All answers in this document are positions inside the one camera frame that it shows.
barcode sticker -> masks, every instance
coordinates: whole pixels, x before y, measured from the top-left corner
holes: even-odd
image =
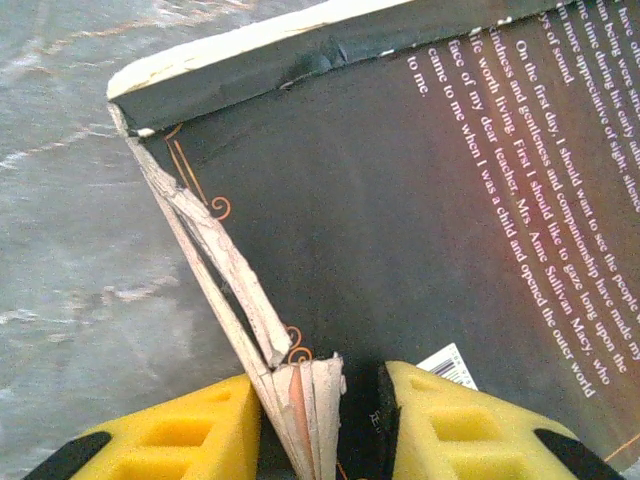
[[[447,345],[439,352],[434,353],[426,360],[420,362],[417,366],[422,370],[435,373],[459,385],[476,391],[478,390],[478,386],[476,382],[473,381],[473,378],[471,378],[471,373],[465,365],[464,360],[462,360],[460,350],[458,350],[455,343]]]

